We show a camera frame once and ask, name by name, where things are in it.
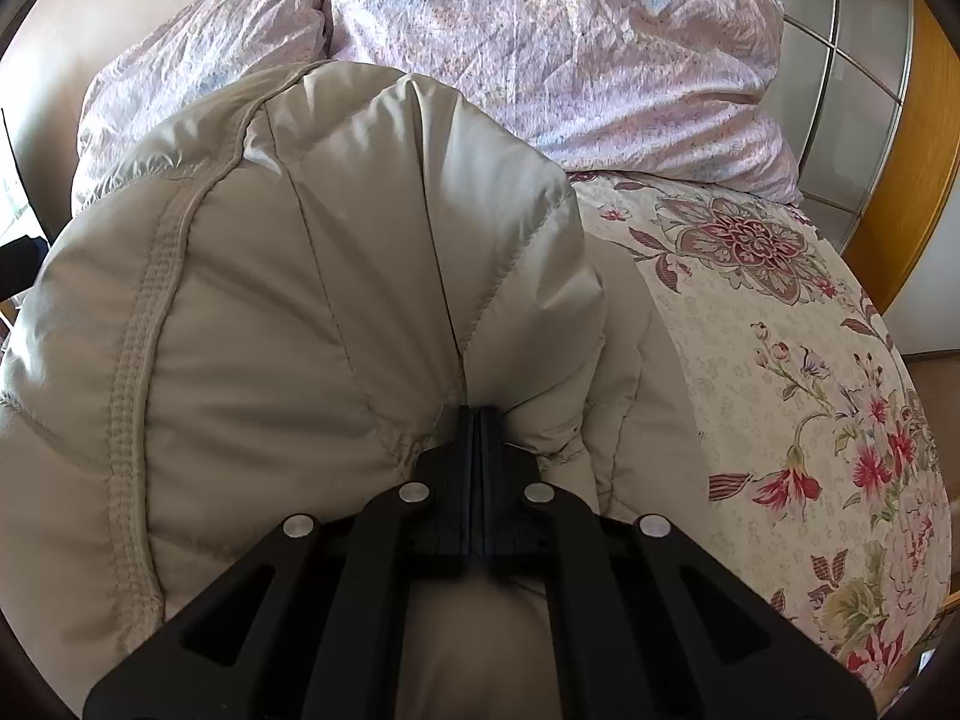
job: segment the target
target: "floral bedsheet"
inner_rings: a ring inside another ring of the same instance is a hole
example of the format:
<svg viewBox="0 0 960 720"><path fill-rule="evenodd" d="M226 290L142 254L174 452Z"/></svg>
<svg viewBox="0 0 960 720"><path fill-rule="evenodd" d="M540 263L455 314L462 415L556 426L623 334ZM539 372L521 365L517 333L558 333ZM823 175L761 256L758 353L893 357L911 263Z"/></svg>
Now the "floral bedsheet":
<svg viewBox="0 0 960 720"><path fill-rule="evenodd" d="M640 173L570 181L680 353L712 471L707 549L877 688L950 567L936 447L877 309L795 208Z"/></svg>

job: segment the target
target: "beige down jacket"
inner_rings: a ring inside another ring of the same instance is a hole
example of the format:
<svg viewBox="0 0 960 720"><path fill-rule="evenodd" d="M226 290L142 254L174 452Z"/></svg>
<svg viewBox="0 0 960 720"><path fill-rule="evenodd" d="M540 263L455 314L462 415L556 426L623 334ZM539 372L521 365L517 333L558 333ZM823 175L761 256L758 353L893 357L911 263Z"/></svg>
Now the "beige down jacket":
<svg viewBox="0 0 960 720"><path fill-rule="evenodd" d="M563 172L455 90L266 71L157 127L99 197L31 290L0 392L0 605L76 712L288 514L400 483L459 404L501 408L598 512L703 535L680 363L630 255L584 237ZM555 690L541 599L418 592L402 714L553 712L516 703ZM491 656L474 631L458 655L484 615L526 643Z"/></svg>

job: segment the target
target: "pink flower print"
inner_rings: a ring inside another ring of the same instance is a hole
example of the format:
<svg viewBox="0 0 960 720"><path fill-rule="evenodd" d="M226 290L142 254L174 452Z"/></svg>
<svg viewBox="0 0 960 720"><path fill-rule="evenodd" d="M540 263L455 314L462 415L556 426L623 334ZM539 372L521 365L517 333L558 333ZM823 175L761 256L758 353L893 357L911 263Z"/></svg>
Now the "pink flower print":
<svg viewBox="0 0 960 720"><path fill-rule="evenodd" d="M894 456L894 474L896 478L904 475L906 466L912 466L917 456L917 442L904 429L904 423L898 422L892 433L887 434L887 443L890 453Z"/></svg>
<svg viewBox="0 0 960 720"><path fill-rule="evenodd" d="M794 208L792 205L784 205L784 210L786 211L787 215L789 215L789 217L793 218L793 220L795 221L798 221L804 227L814 226L813 222L806 217L806 214L803 213L803 211L800 211L797 208Z"/></svg>
<svg viewBox="0 0 960 720"><path fill-rule="evenodd" d="M883 464L877 447L858 442L853 483L860 488L861 500L870 512L878 512L883 508L884 488L891 479L893 472Z"/></svg>
<svg viewBox="0 0 960 720"><path fill-rule="evenodd" d="M799 229L765 218L757 208L716 197L704 205L680 199L661 204L688 226L677 235L677 254L721 269L736 269L767 295L792 306L805 295L820 297L814 279L829 274Z"/></svg>
<svg viewBox="0 0 960 720"><path fill-rule="evenodd" d="M630 218L630 214L627 214L617 208L608 208L606 211L600 214L601 218L604 218L608 221L626 221Z"/></svg>
<svg viewBox="0 0 960 720"><path fill-rule="evenodd" d="M837 288L834 287L833 282L824 276L813 279L813 286L820 290L824 298L833 298L837 294Z"/></svg>
<svg viewBox="0 0 960 720"><path fill-rule="evenodd" d="M940 476L917 470L904 488L885 545L883 598L891 617L904 621L910 637L923 632L949 586L949 563L933 556L949 551L950 507Z"/></svg>
<svg viewBox="0 0 960 720"><path fill-rule="evenodd" d="M776 471L751 482L750 498L770 509L770 519L774 523L780 522L788 513L803 520L806 503L820 498L821 490L820 483L798 467Z"/></svg>
<svg viewBox="0 0 960 720"><path fill-rule="evenodd" d="M881 425L887 421L887 399L879 395L870 397L870 416L872 416Z"/></svg>
<svg viewBox="0 0 960 720"><path fill-rule="evenodd" d="M848 671L856 674L867 685L879 685L884 675L892 669L904 654L904 632L896 637L885 635L887 620L880 620L870 631L867 640L858 650L847 657Z"/></svg>

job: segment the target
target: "floor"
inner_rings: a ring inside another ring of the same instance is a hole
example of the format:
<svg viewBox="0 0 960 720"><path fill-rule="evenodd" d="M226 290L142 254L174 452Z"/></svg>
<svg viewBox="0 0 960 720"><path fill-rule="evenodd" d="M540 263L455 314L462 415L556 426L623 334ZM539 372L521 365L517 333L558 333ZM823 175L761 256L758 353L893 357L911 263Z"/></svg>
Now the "floor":
<svg viewBox="0 0 960 720"><path fill-rule="evenodd" d="M923 401L953 504L953 571L960 571L960 355L908 362L910 378Z"/></svg>

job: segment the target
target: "silver rivet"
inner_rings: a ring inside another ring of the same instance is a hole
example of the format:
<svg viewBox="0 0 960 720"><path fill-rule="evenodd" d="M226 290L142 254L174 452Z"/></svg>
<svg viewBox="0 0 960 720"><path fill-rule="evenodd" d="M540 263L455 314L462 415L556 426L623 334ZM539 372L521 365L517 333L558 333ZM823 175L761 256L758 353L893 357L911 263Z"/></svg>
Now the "silver rivet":
<svg viewBox="0 0 960 720"><path fill-rule="evenodd" d="M283 523L283 533L290 538L303 538L313 533L313 517L306 514L294 514Z"/></svg>
<svg viewBox="0 0 960 720"><path fill-rule="evenodd" d="M647 514L640 519L640 531L650 538L663 538L670 533L670 520L659 514Z"/></svg>
<svg viewBox="0 0 960 720"><path fill-rule="evenodd" d="M523 495L530 503L550 503L555 495L553 488L542 482L534 482L527 485L523 490Z"/></svg>
<svg viewBox="0 0 960 720"><path fill-rule="evenodd" d="M400 488L400 500L404 503L419 503L430 497L430 488L422 482L407 482Z"/></svg>

